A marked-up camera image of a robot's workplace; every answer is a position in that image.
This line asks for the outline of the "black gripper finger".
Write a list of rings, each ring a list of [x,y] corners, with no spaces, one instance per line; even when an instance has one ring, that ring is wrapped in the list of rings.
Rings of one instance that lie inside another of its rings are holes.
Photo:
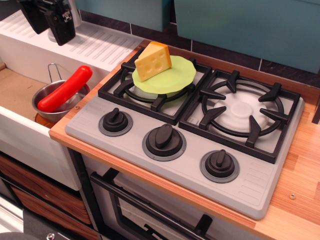
[[[47,8],[41,0],[18,0],[17,3],[32,29],[37,34],[49,28],[45,17]]]
[[[75,36],[71,7],[64,0],[39,0],[40,29],[38,34],[50,29],[59,46],[71,41]]]

